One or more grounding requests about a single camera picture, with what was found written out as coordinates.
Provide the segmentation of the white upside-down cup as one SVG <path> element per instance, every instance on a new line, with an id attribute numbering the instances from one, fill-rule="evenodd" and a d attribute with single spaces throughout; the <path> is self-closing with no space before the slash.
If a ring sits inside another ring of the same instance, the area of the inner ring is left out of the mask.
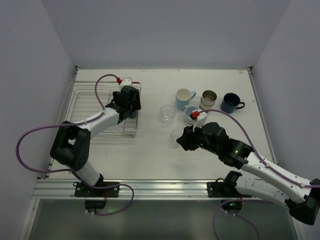
<path id="1" fill-rule="evenodd" d="M 190 115 L 194 112 L 194 111 L 198 111 L 199 108 L 196 106 L 188 106 L 185 105 L 184 106 L 184 123 L 187 126 L 192 126 L 195 122 L 194 120 L 190 117 Z"/>

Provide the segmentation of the light blue mug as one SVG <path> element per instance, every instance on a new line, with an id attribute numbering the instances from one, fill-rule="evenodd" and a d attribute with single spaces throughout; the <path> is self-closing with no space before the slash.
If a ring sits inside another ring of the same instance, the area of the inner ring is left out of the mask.
<path id="1" fill-rule="evenodd" d="M 190 101 L 196 96 L 196 91 L 186 88 L 179 89 L 175 94 L 175 106 L 178 110 L 183 111 L 185 106 L 188 106 Z"/>

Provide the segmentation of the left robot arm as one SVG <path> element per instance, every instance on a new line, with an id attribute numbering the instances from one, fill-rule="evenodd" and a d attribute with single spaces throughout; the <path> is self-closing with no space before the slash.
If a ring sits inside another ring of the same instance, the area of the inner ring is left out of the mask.
<path id="1" fill-rule="evenodd" d="M 103 176 L 89 162 L 92 138 L 141 109 L 140 92 L 131 85 L 114 91 L 112 96 L 107 105 L 97 98 L 102 110 L 82 122 L 64 121 L 59 125 L 50 150 L 51 158 L 67 166 L 74 176 L 94 189 L 102 187 Z"/>

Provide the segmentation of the clear glass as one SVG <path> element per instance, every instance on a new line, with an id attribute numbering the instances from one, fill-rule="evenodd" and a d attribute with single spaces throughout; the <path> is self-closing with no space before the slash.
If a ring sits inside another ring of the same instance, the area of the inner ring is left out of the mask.
<path id="1" fill-rule="evenodd" d="M 164 105 L 159 110 L 161 122 L 165 125 L 173 123 L 176 116 L 176 108 L 172 105 Z"/>
<path id="2" fill-rule="evenodd" d="M 172 148 L 177 148 L 179 144 L 177 143 L 177 139 L 180 138 L 183 135 L 183 133 L 180 130 L 173 130 L 170 133 L 170 146 Z"/>

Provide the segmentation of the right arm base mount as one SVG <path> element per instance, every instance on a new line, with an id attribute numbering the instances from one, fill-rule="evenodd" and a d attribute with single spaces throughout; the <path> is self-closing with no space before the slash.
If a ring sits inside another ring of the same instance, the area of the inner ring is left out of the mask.
<path id="1" fill-rule="evenodd" d="M 242 195 L 240 194 L 234 187 L 227 186 L 225 180 L 221 177 L 216 179 L 215 181 L 209 181 L 206 183 L 207 195 L 209 198 L 251 198 L 250 195 Z M 242 210 L 243 204 L 240 201 L 228 202 L 227 200 L 220 200 L 222 205 L 222 209 L 230 214 L 239 214 Z"/>

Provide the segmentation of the small blue cup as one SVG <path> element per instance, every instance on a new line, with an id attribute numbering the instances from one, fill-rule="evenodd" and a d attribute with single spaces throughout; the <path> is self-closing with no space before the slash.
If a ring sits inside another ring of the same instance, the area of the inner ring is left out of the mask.
<path id="1" fill-rule="evenodd" d="M 136 118 L 138 115 L 138 111 L 133 111 L 130 115 L 129 115 L 129 118 L 133 119 L 133 118 Z"/>

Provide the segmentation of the dark blue mug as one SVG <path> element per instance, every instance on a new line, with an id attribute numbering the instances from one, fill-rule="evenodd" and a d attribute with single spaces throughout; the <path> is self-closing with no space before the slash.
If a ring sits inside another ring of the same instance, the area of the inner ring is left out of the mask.
<path id="1" fill-rule="evenodd" d="M 235 110 L 239 110 L 245 107 L 245 103 L 241 101 L 240 97 L 235 93 L 227 93 L 224 95 L 220 104 L 220 109 L 228 114 L 233 113 Z"/>

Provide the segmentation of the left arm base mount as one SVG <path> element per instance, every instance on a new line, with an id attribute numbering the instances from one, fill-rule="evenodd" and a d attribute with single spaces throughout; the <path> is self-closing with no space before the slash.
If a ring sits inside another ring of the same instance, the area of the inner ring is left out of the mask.
<path id="1" fill-rule="evenodd" d="M 75 187 L 74 196 L 77 198 L 85 198 L 84 208 L 90 212 L 98 212 L 106 207 L 108 198 L 117 198 L 119 196 L 119 182 L 105 182 L 101 181 L 97 187 L 102 189 L 95 189 L 85 185 L 82 182 L 74 182 Z"/>

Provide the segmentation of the beige cup with brown band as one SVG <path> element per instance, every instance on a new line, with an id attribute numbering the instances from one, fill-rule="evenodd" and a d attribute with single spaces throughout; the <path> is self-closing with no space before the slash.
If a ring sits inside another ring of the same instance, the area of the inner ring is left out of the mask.
<path id="1" fill-rule="evenodd" d="M 212 109 L 217 100 L 217 94 L 212 90 L 205 90 L 200 99 L 199 107 L 202 110 Z"/>

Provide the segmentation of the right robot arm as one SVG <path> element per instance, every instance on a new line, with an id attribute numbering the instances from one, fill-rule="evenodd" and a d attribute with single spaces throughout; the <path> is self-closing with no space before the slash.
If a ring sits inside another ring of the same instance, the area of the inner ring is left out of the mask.
<path id="1" fill-rule="evenodd" d="M 314 225 L 320 210 L 320 180 L 299 177 L 255 152 L 248 144 L 230 138 L 216 122 L 201 128 L 187 126 L 177 143 L 185 151 L 198 148 L 217 155 L 229 167 L 255 175 L 262 182 L 255 183 L 242 174 L 231 171 L 225 185 L 232 194 L 257 197 L 283 206 L 296 220 Z"/>

